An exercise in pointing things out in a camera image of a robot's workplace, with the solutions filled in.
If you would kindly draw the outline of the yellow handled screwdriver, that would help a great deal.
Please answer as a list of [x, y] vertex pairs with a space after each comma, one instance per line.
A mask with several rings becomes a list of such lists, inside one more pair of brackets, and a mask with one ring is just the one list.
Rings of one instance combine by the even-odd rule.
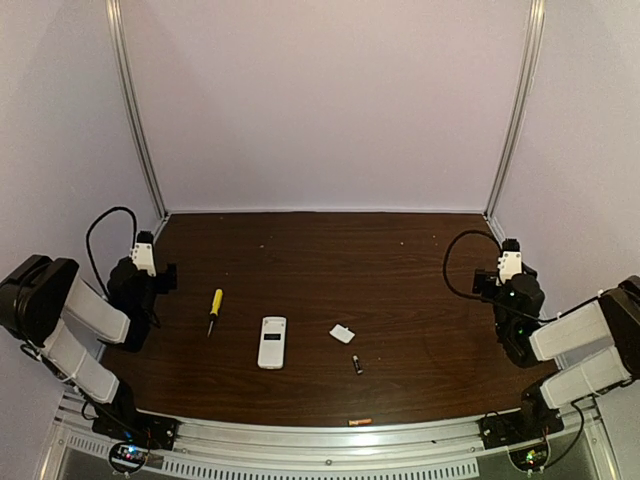
[[216, 324], [216, 321], [219, 317], [219, 311], [222, 304], [223, 295], [224, 295], [224, 292], [222, 289], [216, 289], [213, 294], [211, 307], [209, 310], [209, 324], [208, 324], [208, 330], [207, 330], [207, 337], [211, 336], [213, 327]]

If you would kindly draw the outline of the white remote control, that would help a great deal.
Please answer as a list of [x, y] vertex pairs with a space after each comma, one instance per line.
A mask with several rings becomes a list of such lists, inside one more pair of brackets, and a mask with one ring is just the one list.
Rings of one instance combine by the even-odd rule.
[[282, 369], [285, 362], [287, 319], [267, 316], [262, 319], [257, 365], [265, 370]]

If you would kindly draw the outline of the white battery cover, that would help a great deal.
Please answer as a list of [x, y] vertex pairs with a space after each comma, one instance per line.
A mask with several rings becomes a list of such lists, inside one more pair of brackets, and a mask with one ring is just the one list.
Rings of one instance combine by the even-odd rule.
[[336, 324], [329, 331], [329, 335], [343, 344], [349, 344], [355, 337], [354, 332], [341, 324]]

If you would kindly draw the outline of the black battery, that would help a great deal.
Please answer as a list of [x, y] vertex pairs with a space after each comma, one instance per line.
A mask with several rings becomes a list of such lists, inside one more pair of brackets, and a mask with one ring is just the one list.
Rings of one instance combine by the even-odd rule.
[[363, 373], [363, 368], [361, 366], [359, 357], [357, 355], [352, 356], [352, 363], [357, 375], [361, 375]]

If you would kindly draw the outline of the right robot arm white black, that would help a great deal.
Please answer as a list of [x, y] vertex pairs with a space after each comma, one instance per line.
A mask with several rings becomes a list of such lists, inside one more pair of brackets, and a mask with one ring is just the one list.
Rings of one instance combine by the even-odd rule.
[[639, 379], [639, 278], [598, 293], [567, 312], [542, 321], [535, 316], [544, 294], [535, 276], [500, 280], [478, 269], [472, 292], [493, 307], [498, 343], [520, 368], [532, 368], [588, 345], [605, 346], [521, 395], [521, 421], [528, 430], [551, 428], [559, 410], [590, 394], [603, 394]]

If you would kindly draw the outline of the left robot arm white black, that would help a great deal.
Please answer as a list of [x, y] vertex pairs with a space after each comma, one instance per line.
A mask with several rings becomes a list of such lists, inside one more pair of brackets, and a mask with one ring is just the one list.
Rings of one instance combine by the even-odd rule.
[[103, 293], [69, 257], [31, 254], [1, 267], [1, 343], [76, 387], [97, 418], [126, 430], [150, 428], [132, 387], [92, 352], [86, 337], [129, 353], [158, 327], [156, 301], [177, 288], [177, 268], [121, 259]]

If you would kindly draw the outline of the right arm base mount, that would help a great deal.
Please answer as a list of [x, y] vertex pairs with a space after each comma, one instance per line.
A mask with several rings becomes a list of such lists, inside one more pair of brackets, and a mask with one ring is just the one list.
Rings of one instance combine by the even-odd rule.
[[492, 411], [481, 417], [477, 424], [485, 449], [542, 439], [564, 429], [563, 421], [555, 414], [547, 419], [528, 422], [521, 410], [502, 414]]

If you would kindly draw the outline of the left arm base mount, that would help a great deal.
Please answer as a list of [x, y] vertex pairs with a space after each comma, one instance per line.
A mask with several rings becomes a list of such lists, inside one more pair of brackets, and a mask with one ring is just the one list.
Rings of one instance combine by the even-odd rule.
[[174, 418], [139, 414], [138, 423], [124, 426], [121, 422], [100, 414], [92, 423], [94, 433], [107, 436], [113, 440], [133, 443], [136, 446], [155, 450], [171, 451], [176, 439], [180, 422]]

